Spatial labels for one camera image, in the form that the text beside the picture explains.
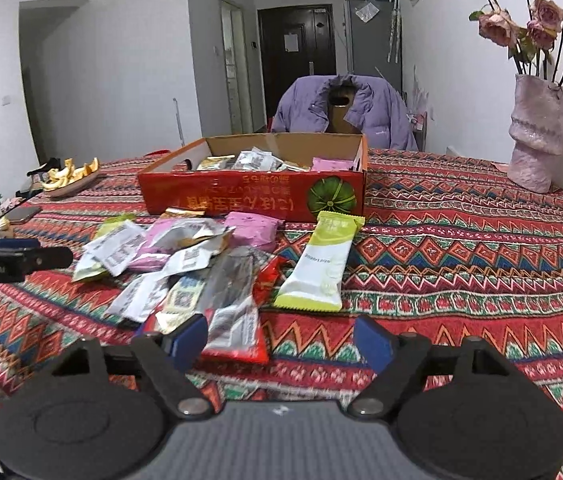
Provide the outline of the green white protein bar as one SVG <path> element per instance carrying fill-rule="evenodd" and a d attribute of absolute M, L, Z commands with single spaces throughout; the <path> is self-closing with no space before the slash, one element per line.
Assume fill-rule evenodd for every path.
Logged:
<path fill-rule="evenodd" d="M 273 302 L 278 309 L 339 312 L 341 286 L 354 237 L 365 218 L 321 211 L 295 269 Z"/>

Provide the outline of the pink Delicious food packet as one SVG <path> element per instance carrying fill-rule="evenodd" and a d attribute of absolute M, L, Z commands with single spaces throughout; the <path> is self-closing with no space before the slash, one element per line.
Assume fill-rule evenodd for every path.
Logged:
<path fill-rule="evenodd" d="M 224 219 L 224 226 L 232 229 L 231 243 L 235 247 L 254 247 L 272 252 L 276 247 L 277 231 L 283 221 L 254 214 L 232 211 Z"/>

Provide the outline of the white printed snack packet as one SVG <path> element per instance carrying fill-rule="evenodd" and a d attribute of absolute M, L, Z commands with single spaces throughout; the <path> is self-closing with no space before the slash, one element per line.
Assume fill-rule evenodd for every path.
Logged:
<path fill-rule="evenodd" d="M 282 165 L 283 162 L 271 152 L 251 148 L 239 153 L 232 168 L 240 171 L 276 171 Z"/>

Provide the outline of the red silver snack packet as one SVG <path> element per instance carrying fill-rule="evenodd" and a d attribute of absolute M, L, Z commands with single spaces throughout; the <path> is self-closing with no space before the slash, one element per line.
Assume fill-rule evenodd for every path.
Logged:
<path fill-rule="evenodd" d="M 207 269 L 171 278 L 166 299 L 138 333 L 156 337 L 162 348 L 164 335 L 200 313 L 208 322 L 208 342 L 198 359 L 265 364 L 270 358 L 260 307 L 270 299 L 282 264 L 283 258 L 258 248 L 228 249 Z"/>

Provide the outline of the black smartphone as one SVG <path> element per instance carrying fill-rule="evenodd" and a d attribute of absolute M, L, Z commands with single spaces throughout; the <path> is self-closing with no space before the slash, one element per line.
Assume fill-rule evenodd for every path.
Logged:
<path fill-rule="evenodd" d="M 5 214 L 5 218 L 13 226 L 20 226 L 20 224 L 30 221 L 42 210 L 41 206 L 19 206 Z"/>

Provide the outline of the plate of orange peels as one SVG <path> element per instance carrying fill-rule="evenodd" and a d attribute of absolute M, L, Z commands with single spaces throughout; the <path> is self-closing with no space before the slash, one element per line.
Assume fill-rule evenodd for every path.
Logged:
<path fill-rule="evenodd" d="M 51 169 L 47 179 L 41 183 L 42 189 L 51 198 L 64 198 L 85 190 L 99 177 L 99 159 L 94 157 L 78 167 L 72 158 L 65 160 L 62 169 Z"/>

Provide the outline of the patterned red tablecloth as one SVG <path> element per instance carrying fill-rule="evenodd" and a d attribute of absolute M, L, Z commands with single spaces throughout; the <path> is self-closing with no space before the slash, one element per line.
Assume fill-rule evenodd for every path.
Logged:
<path fill-rule="evenodd" d="M 103 164 L 91 188 L 53 202 L 18 237 L 65 245 L 76 258 L 106 220 L 147 214 L 137 174 L 156 155 Z M 373 378 L 352 338 L 369 314 L 458 346 L 481 336 L 563 409 L 563 191 L 520 191 L 493 162 L 371 150 L 366 226 L 356 237 L 334 314 L 261 311 L 268 365 L 202 361 L 190 379 L 219 408 L 227 400 L 349 402 Z M 0 285 L 0 404 L 80 337 L 125 344 L 134 330 L 105 311 L 129 280 L 71 284 L 70 271 Z M 563 466 L 557 479 L 563 479 Z"/>

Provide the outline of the red cardboard snack box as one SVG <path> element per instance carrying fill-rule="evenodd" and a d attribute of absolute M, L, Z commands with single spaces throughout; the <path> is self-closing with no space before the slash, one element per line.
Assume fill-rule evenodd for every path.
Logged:
<path fill-rule="evenodd" d="M 260 148 L 300 171 L 201 170 L 210 157 Z M 355 170 L 312 171 L 314 157 L 349 159 Z M 322 210 L 364 214 L 368 145 L 362 134 L 251 133 L 211 136 L 187 144 L 140 170 L 140 191 L 149 214 L 169 207 L 201 210 L 212 217 L 254 212 L 290 222 L 313 222 Z"/>

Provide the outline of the pink snack packet in box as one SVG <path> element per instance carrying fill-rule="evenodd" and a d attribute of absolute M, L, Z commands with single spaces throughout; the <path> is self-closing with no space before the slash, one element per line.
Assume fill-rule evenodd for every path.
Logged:
<path fill-rule="evenodd" d="M 311 170 L 317 172 L 355 170 L 355 161 L 349 159 L 314 157 Z"/>

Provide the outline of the purple puffer jacket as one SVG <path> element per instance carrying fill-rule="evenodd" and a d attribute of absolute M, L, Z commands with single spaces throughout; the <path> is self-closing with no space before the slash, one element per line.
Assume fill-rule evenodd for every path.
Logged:
<path fill-rule="evenodd" d="M 280 98 L 273 132 L 318 132 L 330 127 L 330 97 L 340 88 L 354 91 L 343 120 L 366 136 L 371 148 L 418 150 L 405 102 L 381 77 L 359 75 L 298 78 Z"/>

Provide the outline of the brown wooden chair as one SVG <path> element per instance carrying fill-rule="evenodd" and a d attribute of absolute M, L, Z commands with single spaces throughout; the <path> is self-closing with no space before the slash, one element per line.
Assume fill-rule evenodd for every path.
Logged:
<path fill-rule="evenodd" d="M 347 112 L 350 110 L 356 89 L 350 84 L 345 84 L 338 88 L 332 89 L 328 96 L 328 118 L 329 125 L 327 131 L 329 133 L 343 134 L 360 134 L 361 130 L 350 124 L 345 119 Z"/>

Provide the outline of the pink textured vase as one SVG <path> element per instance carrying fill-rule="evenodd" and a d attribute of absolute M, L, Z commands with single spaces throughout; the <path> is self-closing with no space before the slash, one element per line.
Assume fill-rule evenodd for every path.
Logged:
<path fill-rule="evenodd" d="M 563 153 L 563 87 L 546 79 L 517 75 L 509 135 L 515 141 L 507 177 L 521 188 L 545 194 L 551 165 Z"/>

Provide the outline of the dark entrance door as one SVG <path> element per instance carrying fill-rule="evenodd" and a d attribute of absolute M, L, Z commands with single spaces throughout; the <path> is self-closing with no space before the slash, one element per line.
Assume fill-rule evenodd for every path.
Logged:
<path fill-rule="evenodd" d="M 298 78 L 337 73 L 332 5 L 258 11 L 266 118 Z"/>

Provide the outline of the grey refrigerator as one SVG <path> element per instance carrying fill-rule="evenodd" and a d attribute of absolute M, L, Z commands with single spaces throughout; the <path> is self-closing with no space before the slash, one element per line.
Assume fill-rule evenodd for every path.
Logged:
<path fill-rule="evenodd" d="M 400 0 L 344 0 L 347 71 L 376 76 L 403 92 Z"/>

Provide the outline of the dried pink flowers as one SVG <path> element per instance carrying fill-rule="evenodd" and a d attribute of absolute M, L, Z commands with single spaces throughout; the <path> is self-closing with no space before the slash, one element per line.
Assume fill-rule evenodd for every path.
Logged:
<path fill-rule="evenodd" d="M 517 23 L 498 0 L 485 0 L 469 20 L 480 37 L 507 50 L 517 73 L 563 88 L 563 6 L 553 0 L 525 0 L 528 21 Z"/>

